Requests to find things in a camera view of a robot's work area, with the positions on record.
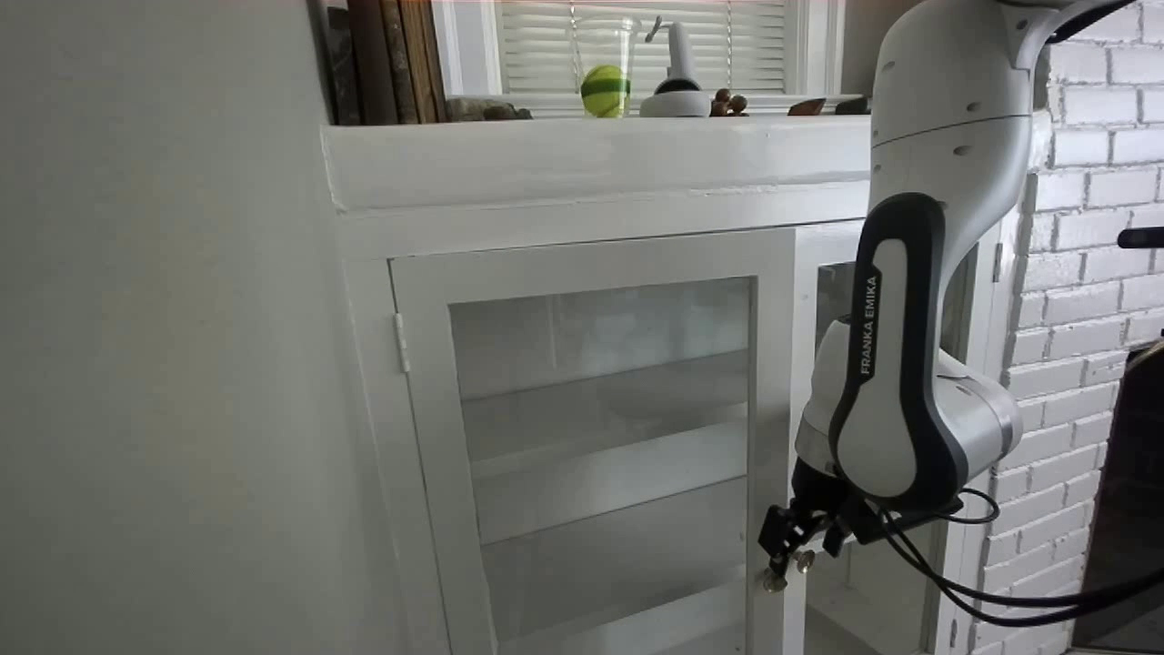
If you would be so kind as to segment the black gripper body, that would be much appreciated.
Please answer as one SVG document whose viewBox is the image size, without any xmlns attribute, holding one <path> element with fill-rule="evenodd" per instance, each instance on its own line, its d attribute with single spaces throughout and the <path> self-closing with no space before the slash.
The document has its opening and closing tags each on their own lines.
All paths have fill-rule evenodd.
<svg viewBox="0 0 1164 655">
<path fill-rule="evenodd" d="M 845 546 L 846 540 L 880 542 L 894 529 L 921 529 L 949 514 L 951 514 L 951 504 L 942 504 L 936 511 L 880 514 L 846 482 L 818 474 L 808 463 L 792 468 L 792 540 L 796 542 L 809 542 L 809 540 L 823 540 L 825 546 Z"/>
</svg>

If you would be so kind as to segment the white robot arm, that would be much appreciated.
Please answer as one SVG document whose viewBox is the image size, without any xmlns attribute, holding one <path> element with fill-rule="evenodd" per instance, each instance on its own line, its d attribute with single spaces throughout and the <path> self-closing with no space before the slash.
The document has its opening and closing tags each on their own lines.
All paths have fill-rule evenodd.
<svg viewBox="0 0 1164 655">
<path fill-rule="evenodd" d="M 851 311 L 813 353 L 792 497 L 761 529 L 774 579 L 956 514 L 963 484 L 1017 443 L 1011 394 L 942 345 L 949 288 L 1022 197 L 1045 51 L 1127 3 L 915 0 L 885 33 Z"/>
</svg>

